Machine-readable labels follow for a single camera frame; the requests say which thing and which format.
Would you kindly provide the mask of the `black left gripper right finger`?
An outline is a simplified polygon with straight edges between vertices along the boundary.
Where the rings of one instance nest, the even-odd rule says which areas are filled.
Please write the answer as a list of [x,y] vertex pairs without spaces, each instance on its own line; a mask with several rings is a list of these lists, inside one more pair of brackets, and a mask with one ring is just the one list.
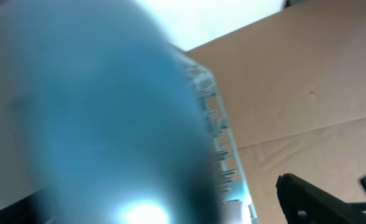
[[360,211],[288,173],[278,177],[277,197],[288,224],[366,224]]

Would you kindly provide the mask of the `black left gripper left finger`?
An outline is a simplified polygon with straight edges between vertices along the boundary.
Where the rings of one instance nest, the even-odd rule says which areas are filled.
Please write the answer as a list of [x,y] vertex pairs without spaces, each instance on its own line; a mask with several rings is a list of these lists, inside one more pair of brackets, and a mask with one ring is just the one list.
[[35,193],[0,210],[0,224],[39,224],[45,223],[39,215],[44,203],[44,191]]

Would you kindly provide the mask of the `blue plate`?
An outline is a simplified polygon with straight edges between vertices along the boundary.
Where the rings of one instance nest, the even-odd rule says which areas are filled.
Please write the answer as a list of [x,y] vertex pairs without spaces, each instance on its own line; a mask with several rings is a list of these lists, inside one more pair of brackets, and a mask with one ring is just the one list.
[[221,223],[204,113],[134,1],[0,1],[0,210],[45,223]]

